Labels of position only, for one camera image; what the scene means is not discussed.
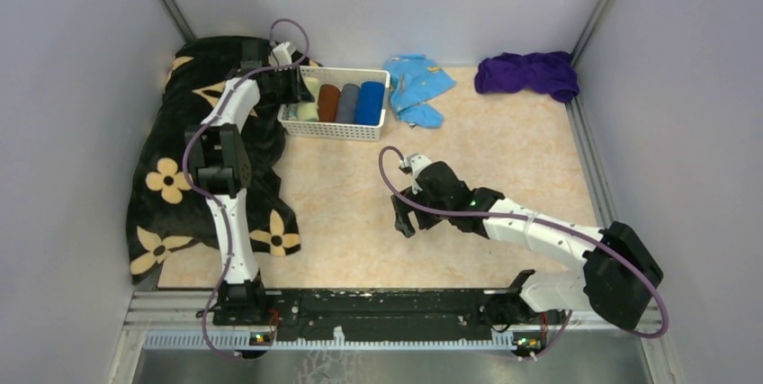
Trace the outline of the yellow green towel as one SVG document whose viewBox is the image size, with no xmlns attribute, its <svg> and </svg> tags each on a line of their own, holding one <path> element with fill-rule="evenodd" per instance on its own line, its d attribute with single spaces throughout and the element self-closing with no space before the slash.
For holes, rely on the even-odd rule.
<svg viewBox="0 0 763 384">
<path fill-rule="evenodd" d="M 319 121 L 318 100 L 320 81 L 315 77 L 306 77 L 303 79 L 303 83 L 305 84 L 310 95 L 313 97 L 313 101 L 298 103 L 296 111 L 297 120 L 309 122 Z"/>
</svg>

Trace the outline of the royal blue towel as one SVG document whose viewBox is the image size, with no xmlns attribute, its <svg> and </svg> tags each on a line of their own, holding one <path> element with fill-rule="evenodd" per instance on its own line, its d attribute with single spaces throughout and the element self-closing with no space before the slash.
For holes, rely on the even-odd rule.
<svg viewBox="0 0 763 384">
<path fill-rule="evenodd" d="M 376 126 L 380 122 L 384 102 L 383 83 L 367 81 L 360 85 L 355 106 L 354 124 Z"/>
</svg>

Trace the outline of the purple towel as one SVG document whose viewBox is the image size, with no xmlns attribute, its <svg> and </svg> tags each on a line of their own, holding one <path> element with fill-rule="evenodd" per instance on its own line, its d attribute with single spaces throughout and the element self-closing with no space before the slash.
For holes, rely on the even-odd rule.
<svg viewBox="0 0 763 384">
<path fill-rule="evenodd" d="M 580 93 L 578 74 L 571 60 L 566 51 L 525 55 L 504 52 L 479 63 L 474 88 L 478 94 L 531 90 L 548 94 L 559 103 L 569 103 Z"/>
</svg>

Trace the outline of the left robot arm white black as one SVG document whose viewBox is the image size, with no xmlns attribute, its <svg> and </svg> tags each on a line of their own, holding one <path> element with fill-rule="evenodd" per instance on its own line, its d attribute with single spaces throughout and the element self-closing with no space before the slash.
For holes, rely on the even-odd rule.
<svg viewBox="0 0 763 384">
<path fill-rule="evenodd" d="M 271 316 L 249 238 L 247 189 L 253 171 L 241 130 L 260 102 L 259 77 L 286 77 L 300 82 L 299 65 L 290 42 L 270 43 L 261 60 L 246 60 L 222 87 L 221 97 L 195 128 L 185 132 L 184 177 L 208 206 L 218 238 L 222 269 L 203 310 L 217 326 L 263 325 Z"/>
</svg>

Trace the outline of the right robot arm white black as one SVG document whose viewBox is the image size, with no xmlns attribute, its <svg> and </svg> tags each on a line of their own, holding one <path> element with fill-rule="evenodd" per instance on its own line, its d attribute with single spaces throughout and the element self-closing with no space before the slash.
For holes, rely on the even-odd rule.
<svg viewBox="0 0 763 384">
<path fill-rule="evenodd" d="M 463 233 L 543 255 L 566 272 L 522 271 L 507 290 L 507 313 L 529 323 L 550 310 L 592 311 L 635 332 L 664 273 L 635 230 L 615 221 L 581 226 L 520 205 L 489 188 L 470 188 L 451 167 L 414 154 L 399 169 L 411 185 L 391 196 L 395 228 L 405 237 L 442 221 Z"/>
</svg>

